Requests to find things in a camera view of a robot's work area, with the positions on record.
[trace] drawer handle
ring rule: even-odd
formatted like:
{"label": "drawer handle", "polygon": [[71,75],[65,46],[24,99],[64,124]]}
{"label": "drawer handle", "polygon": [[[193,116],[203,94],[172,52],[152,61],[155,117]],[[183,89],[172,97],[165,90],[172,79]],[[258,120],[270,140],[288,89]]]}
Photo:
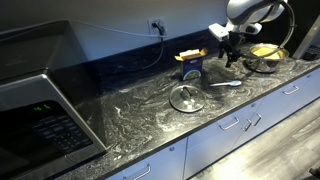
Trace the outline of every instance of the drawer handle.
{"label": "drawer handle", "polygon": [[296,92],[296,91],[299,90],[299,87],[298,87],[298,86],[293,86],[293,87],[294,87],[294,90],[292,90],[291,92],[283,91],[283,93],[286,94],[286,95],[290,95],[290,94],[292,94],[292,93],[294,93],[294,92]]}
{"label": "drawer handle", "polygon": [[262,116],[259,113],[256,113],[256,115],[259,117],[259,119],[257,120],[257,122],[255,124],[252,124],[252,126],[256,126],[258,125],[258,123],[260,122],[260,120],[262,119]]}
{"label": "drawer handle", "polygon": [[236,124],[238,124],[238,123],[240,122],[240,120],[239,120],[238,118],[235,117],[234,119],[236,119],[236,122],[230,124],[229,126],[227,126],[227,127],[222,127],[222,126],[219,124],[219,127],[220,127],[222,130],[227,130],[227,129],[233,127],[234,125],[236,125]]}
{"label": "drawer handle", "polygon": [[252,125],[252,122],[250,121],[250,119],[247,119],[247,121],[249,122],[247,124],[247,126],[245,128],[241,128],[244,132],[248,131],[248,129],[250,128],[250,126]]}
{"label": "drawer handle", "polygon": [[133,178],[133,180],[138,180],[138,179],[142,178],[143,176],[146,176],[147,174],[149,174],[151,172],[151,166],[148,164],[147,168],[148,168],[148,170],[146,172],[144,172],[143,174],[139,175],[136,178]]}

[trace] black marble countertop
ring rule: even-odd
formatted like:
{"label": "black marble countertop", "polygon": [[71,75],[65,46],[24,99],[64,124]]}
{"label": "black marble countertop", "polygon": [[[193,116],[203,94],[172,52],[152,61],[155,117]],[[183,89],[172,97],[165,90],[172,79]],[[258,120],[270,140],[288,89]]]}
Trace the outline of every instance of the black marble countertop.
{"label": "black marble countertop", "polygon": [[[208,55],[201,78],[181,81],[179,64],[162,59],[146,70],[101,75],[100,96],[78,105],[85,119],[107,147],[107,153],[57,179],[105,179],[153,153],[187,137],[267,93],[318,68],[315,61],[282,61],[272,74],[255,73],[239,59],[225,68],[226,58]],[[210,87],[211,83],[241,80],[238,87]],[[192,85],[206,96],[195,113],[172,108],[170,92]]]}

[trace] pot lid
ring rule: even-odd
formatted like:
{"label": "pot lid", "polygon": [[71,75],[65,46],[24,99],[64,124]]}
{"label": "pot lid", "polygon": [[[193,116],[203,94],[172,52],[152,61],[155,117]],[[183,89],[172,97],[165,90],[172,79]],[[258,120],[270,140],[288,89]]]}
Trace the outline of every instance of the pot lid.
{"label": "pot lid", "polygon": [[196,87],[183,85],[172,90],[170,104],[182,112],[195,112],[203,108],[205,96]]}

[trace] spoon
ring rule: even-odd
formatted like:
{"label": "spoon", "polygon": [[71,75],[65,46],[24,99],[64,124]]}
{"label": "spoon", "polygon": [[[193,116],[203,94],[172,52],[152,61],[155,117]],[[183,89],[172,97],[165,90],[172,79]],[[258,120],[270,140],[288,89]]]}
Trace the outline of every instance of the spoon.
{"label": "spoon", "polygon": [[210,86],[239,86],[241,84],[242,84],[241,81],[231,81],[231,82],[225,82],[225,83],[210,84]]}

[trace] floor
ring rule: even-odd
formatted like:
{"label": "floor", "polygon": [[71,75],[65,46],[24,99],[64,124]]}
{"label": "floor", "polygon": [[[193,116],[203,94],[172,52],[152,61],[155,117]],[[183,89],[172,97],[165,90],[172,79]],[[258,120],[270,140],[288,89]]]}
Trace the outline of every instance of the floor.
{"label": "floor", "polygon": [[288,117],[192,180],[313,180],[320,167],[320,99]]}

